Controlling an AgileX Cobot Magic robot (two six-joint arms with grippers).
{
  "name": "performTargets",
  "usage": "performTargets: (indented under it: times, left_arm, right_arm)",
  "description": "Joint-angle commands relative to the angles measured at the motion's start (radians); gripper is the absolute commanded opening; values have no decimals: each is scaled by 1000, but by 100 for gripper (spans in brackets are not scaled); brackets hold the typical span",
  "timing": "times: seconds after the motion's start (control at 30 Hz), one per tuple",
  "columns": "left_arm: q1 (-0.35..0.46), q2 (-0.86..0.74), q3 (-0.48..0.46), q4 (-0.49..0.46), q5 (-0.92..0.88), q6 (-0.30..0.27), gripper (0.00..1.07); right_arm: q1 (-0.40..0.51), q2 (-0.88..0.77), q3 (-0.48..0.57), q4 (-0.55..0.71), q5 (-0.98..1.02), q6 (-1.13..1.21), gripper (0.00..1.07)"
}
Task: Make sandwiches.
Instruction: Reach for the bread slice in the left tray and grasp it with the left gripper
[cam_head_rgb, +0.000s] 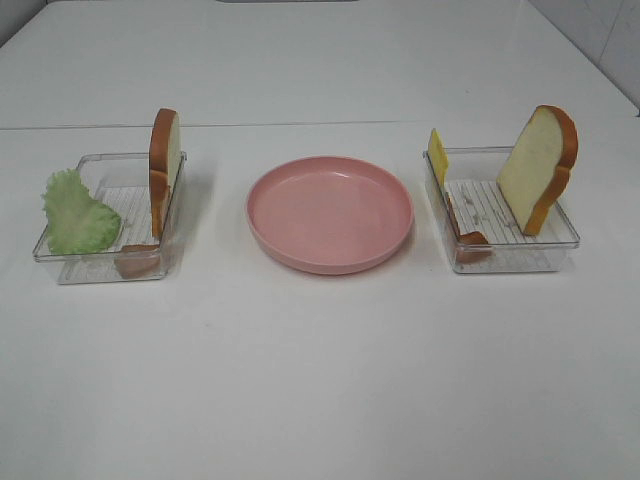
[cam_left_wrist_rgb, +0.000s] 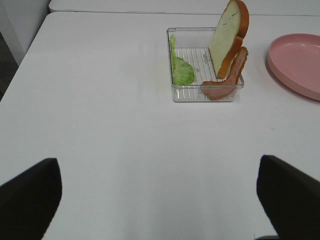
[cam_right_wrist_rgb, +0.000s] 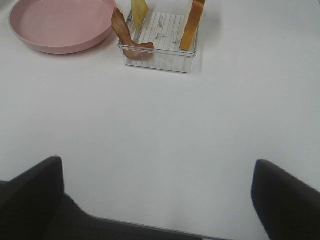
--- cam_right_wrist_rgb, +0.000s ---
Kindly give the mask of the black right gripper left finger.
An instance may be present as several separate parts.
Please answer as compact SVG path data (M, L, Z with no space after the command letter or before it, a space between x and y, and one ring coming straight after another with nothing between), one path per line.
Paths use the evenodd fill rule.
M75 202L65 193L58 156L0 183L2 240L79 240L76 211Z

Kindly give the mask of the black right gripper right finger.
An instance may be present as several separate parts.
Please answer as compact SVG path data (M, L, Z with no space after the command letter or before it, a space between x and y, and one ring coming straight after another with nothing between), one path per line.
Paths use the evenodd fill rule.
M274 163L255 163L251 200L269 239L318 240L320 193Z

